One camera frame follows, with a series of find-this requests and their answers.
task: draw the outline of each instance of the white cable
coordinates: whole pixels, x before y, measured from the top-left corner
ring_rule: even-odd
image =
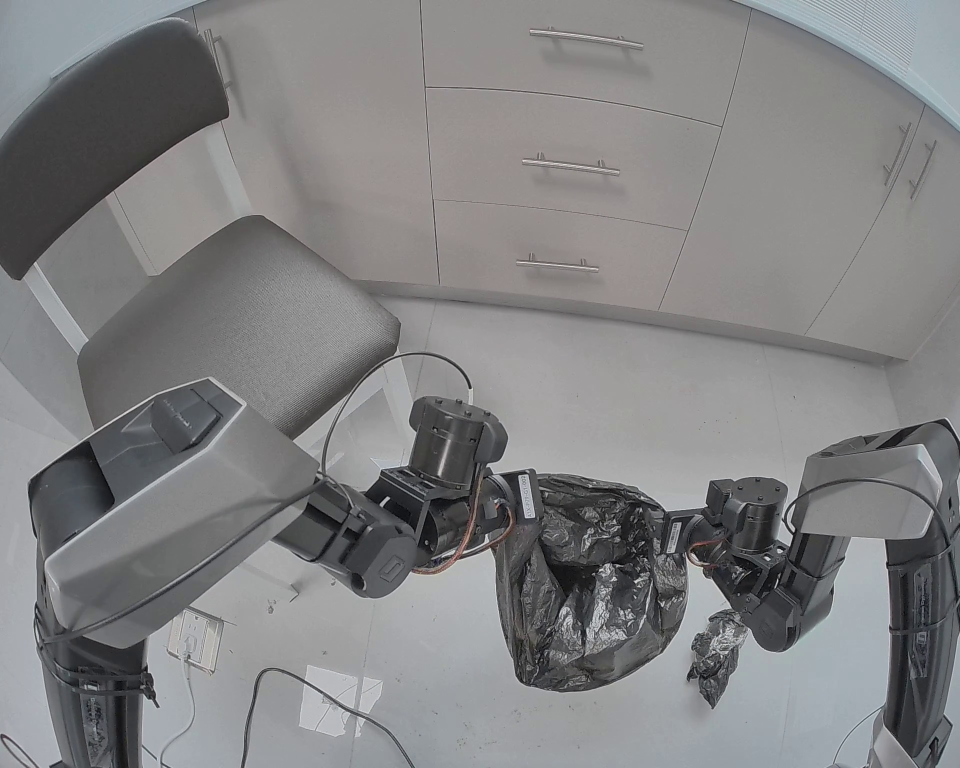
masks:
[[[183,660],[183,682],[186,683],[187,696],[190,698],[190,719],[180,731],[174,733],[170,738],[167,739],[166,743],[160,747],[160,751],[156,753],[156,768],[163,768],[163,753],[167,751],[167,748],[171,744],[173,744],[177,739],[179,739],[193,727],[193,721],[197,717],[197,702],[193,698],[193,688],[190,687],[190,654],[184,654],[181,658]]]

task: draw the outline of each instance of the crumpled plastic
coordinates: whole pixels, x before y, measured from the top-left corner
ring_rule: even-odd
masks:
[[[516,678],[554,691],[607,685],[659,656],[684,618],[686,560],[660,553],[663,508],[631,486],[539,475],[544,514],[495,552]]]
[[[690,649],[696,655],[686,673],[687,681],[696,679],[711,709],[727,690],[730,675],[736,671],[740,648],[747,641],[747,627],[733,609],[718,611],[708,619],[707,629],[693,637]]]

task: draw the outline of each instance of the silver handle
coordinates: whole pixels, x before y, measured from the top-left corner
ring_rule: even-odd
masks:
[[[932,147],[929,144],[924,144],[924,146],[926,147],[926,150],[929,152],[929,155],[926,156],[924,169],[920,172],[920,175],[917,178],[917,182],[914,183],[913,181],[910,181],[910,188],[913,190],[910,193],[910,200],[914,200],[917,197],[917,193],[920,192],[920,187],[923,185],[924,179],[926,179],[926,172],[930,170],[930,160],[933,159],[933,153],[937,149],[937,142],[934,141]]]
[[[222,39],[219,35],[214,35],[213,30],[204,30],[206,46],[210,49],[210,54],[213,56],[213,63],[217,65],[217,72],[220,74],[220,80],[224,84],[224,90],[227,90],[227,88],[233,85],[233,80],[224,80],[224,70],[220,66],[220,57],[217,55],[217,43]]]
[[[590,264],[587,264],[587,260],[584,258],[580,259],[579,264],[567,264],[565,261],[538,261],[537,256],[534,253],[531,253],[526,258],[517,259],[516,265],[518,267],[537,267],[537,268],[543,268],[545,270],[567,270],[568,272],[586,272],[591,275],[596,275],[598,272],[600,272],[599,267],[594,267]]]
[[[617,48],[631,48],[635,51],[643,50],[642,42],[626,40],[623,36],[604,37],[602,35],[584,35],[580,32],[561,32],[553,27],[545,30],[530,30],[530,37],[552,37],[555,40],[580,40],[581,42],[598,42],[601,45],[615,45]]]
[[[525,157],[521,160],[524,165],[532,165],[535,168],[556,168],[559,171],[581,171],[585,174],[601,174],[603,176],[619,176],[619,168],[608,168],[603,160],[597,160],[596,165],[584,165],[579,162],[562,162],[561,160],[548,160],[543,156],[543,152],[537,152],[536,157]]]
[[[897,170],[897,164],[900,162],[900,155],[903,154],[903,148],[906,146],[906,137],[910,135],[910,129],[913,128],[913,122],[906,124],[906,128],[903,126],[898,126],[900,128],[900,133],[903,134],[903,138],[900,140],[900,146],[897,149],[897,156],[894,157],[894,161],[890,165],[884,165],[883,170],[887,172],[887,178],[883,180],[883,186],[890,186],[890,179],[894,176],[894,171]]]

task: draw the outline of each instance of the electrical outlet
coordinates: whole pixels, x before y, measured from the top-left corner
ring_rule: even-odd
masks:
[[[179,659],[188,654],[187,663],[212,675],[217,666],[223,633],[223,619],[188,608],[173,620],[167,653]]]

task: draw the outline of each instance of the vent grille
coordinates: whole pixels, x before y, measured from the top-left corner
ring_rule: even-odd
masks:
[[[821,30],[906,74],[917,36],[917,0],[767,0],[765,6]]]

